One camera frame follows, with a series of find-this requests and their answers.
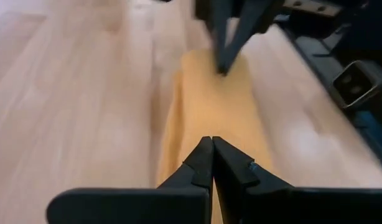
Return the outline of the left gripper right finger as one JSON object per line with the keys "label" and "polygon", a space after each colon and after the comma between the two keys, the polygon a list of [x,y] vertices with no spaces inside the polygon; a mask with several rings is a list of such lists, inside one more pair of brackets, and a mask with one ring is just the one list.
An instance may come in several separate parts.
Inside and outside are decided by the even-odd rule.
{"label": "left gripper right finger", "polygon": [[273,222],[289,214],[289,183],[221,137],[213,137],[213,143],[213,175],[224,224]]}

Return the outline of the black aluminium table frame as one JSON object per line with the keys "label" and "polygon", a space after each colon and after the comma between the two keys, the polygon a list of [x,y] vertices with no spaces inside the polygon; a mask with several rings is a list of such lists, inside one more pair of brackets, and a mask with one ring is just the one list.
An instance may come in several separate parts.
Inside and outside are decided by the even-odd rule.
{"label": "black aluminium table frame", "polygon": [[371,60],[382,67],[382,28],[377,17],[324,17],[292,12],[276,19],[324,88],[382,163],[382,100],[360,110],[344,110],[331,90],[332,80],[350,63]]}

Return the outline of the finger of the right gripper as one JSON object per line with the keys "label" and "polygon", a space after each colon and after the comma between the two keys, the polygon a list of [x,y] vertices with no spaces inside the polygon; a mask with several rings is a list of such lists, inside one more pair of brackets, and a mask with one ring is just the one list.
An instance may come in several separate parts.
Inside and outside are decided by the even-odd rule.
{"label": "finger of the right gripper", "polygon": [[227,20],[231,16],[233,0],[211,0],[212,37],[218,73],[227,74],[226,61]]}
{"label": "finger of the right gripper", "polygon": [[236,56],[249,38],[255,33],[263,34],[274,19],[274,0],[245,0],[240,12],[232,41],[226,47],[226,61],[229,70]]}

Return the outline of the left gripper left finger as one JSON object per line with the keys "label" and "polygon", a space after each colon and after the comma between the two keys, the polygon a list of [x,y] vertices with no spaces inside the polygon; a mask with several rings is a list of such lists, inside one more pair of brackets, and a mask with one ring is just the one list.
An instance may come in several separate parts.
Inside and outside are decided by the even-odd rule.
{"label": "left gripper left finger", "polygon": [[163,183],[169,194],[159,211],[163,224],[211,224],[214,145],[201,138],[192,152]]}

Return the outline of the yellow waffle-weave towel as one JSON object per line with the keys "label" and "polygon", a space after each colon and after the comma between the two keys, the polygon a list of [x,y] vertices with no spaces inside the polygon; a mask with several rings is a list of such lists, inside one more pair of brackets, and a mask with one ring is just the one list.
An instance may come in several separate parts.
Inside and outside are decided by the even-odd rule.
{"label": "yellow waffle-weave towel", "polygon": [[274,172],[246,58],[227,76],[217,74],[213,52],[183,54],[174,73],[173,98],[162,137],[157,183],[172,175],[204,136],[219,136]]}

